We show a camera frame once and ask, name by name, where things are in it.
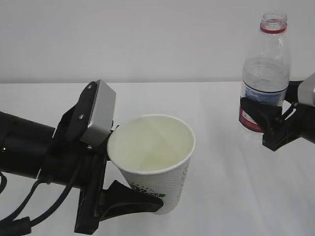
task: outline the paper cup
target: paper cup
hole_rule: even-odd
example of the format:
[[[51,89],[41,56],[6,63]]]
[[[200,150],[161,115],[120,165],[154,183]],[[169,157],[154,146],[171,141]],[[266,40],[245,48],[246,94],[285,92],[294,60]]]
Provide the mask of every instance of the paper cup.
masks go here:
[[[163,200],[155,214],[166,214],[180,200],[194,147],[195,137],[186,123],[147,115],[119,126],[107,151],[131,188]]]

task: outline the red bottle ring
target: red bottle ring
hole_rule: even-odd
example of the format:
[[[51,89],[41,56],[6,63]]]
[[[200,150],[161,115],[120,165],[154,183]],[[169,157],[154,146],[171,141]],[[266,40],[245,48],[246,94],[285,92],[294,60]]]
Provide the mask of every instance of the red bottle ring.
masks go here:
[[[285,24],[285,26],[282,29],[270,30],[270,29],[264,28],[263,25],[260,24],[260,30],[264,33],[277,34],[277,33],[283,33],[286,30],[286,26],[287,26],[287,23]]]

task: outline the white table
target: white table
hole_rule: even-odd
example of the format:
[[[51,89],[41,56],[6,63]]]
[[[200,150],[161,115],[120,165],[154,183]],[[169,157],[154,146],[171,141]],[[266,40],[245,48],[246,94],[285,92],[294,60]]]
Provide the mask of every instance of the white table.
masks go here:
[[[162,113],[186,121],[196,150],[178,207],[170,214],[125,215],[100,223],[95,236],[313,236],[315,146],[305,140],[277,152],[246,146],[238,133],[239,82],[121,83],[116,124]],[[56,127],[85,84],[2,84],[0,111]],[[0,218],[24,199],[34,180],[8,176],[0,195]],[[123,177],[108,164],[104,187]],[[42,185],[22,216],[39,216],[64,187]],[[73,189],[32,236],[73,235],[78,203]]]

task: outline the white wall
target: white wall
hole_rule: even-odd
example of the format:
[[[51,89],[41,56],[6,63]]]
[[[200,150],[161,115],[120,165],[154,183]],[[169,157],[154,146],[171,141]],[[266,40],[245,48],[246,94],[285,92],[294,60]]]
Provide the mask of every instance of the white wall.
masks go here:
[[[269,9],[292,77],[315,72],[314,0],[0,0],[0,82],[239,80]]]

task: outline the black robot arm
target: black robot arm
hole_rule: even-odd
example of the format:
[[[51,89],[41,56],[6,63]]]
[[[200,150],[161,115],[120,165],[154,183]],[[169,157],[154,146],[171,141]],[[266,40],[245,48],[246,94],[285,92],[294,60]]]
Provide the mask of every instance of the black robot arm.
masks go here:
[[[115,99],[115,92],[103,81],[91,82],[56,129],[0,112],[0,173],[37,178],[37,185],[44,182],[66,186],[41,216],[15,220],[36,189],[32,188],[21,206],[0,220],[1,236],[31,233],[33,226],[60,206],[72,187],[80,189],[76,233],[91,235],[102,220],[136,212],[155,212],[163,206],[161,199],[135,192],[117,181],[109,189],[102,189]],[[0,177],[1,190],[6,178],[2,173]]]
[[[315,144],[315,74],[304,81],[291,81],[285,100],[291,106],[283,114],[282,107],[246,97],[241,98],[241,107],[263,130],[262,144],[272,151],[300,137]]]

